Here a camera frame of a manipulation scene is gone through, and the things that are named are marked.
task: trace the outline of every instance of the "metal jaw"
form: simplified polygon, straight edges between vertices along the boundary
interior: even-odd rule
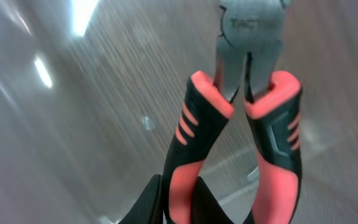
[[[245,75],[247,98],[265,90],[281,52],[285,0],[220,0],[224,11],[217,41],[214,85],[233,101]]]

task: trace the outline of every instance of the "red rubber grip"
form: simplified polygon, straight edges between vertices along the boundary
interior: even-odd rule
[[[300,94],[300,82],[292,74],[274,72],[269,92],[255,103],[245,102],[260,171],[251,214],[255,223],[288,224],[296,209],[301,184]]]
[[[210,77],[201,71],[191,76],[163,173],[168,223],[191,223],[191,200],[198,173],[233,112],[233,106],[213,86]]]

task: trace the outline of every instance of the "plier handle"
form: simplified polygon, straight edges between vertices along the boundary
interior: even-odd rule
[[[259,186],[247,224],[290,223],[302,179],[299,143],[300,82],[273,72],[281,52],[284,0],[224,0],[217,68],[187,81],[182,113],[163,175],[155,175],[121,223],[232,223],[199,171],[233,116],[245,76],[243,104],[257,147]]]

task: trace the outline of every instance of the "red and black handle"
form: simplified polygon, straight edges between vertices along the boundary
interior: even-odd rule
[[[204,72],[190,77],[162,177],[163,208],[168,223],[198,223],[196,212],[192,212],[198,174],[233,112],[233,106]]]
[[[299,143],[300,82],[274,72],[267,94],[245,110],[257,146],[259,186],[246,224],[290,223],[299,200],[302,162]]]
[[[299,200],[301,85],[288,72],[274,72],[267,94],[245,110],[257,145],[259,186],[246,224],[290,223]],[[233,115],[233,106],[197,72],[187,82],[183,109],[167,153],[163,176],[155,175],[122,223],[232,223],[199,171]]]

